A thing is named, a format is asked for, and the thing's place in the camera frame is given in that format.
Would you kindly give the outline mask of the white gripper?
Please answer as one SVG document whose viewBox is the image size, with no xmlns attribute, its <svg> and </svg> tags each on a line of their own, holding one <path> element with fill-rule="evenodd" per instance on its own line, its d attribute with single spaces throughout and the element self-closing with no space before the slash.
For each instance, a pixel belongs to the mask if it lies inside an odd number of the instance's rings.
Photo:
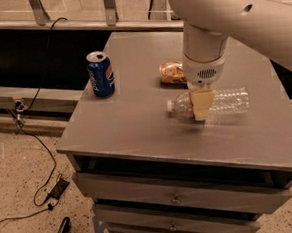
<svg viewBox="0 0 292 233">
<path fill-rule="evenodd" d="M 221 56 L 215 61 L 200 63 L 184 55 L 182 65 L 187 87 L 189 89 L 202 89 L 192 90 L 190 94 L 195 120 L 204 121 L 210 114 L 216 95 L 215 90 L 208 88 L 220 79 L 225 66 L 225 56 Z"/>
</svg>

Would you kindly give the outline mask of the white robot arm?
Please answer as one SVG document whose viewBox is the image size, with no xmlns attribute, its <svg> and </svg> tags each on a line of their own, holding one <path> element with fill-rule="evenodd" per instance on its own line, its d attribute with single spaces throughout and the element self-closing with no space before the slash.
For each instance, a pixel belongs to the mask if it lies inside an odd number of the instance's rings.
<svg viewBox="0 0 292 233">
<path fill-rule="evenodd" d="M 204 121 L 232 37 L 292 71 L 292 0 L 169 0 L 184 22 L 184 76 L 194 118 Z"/>
</svg>

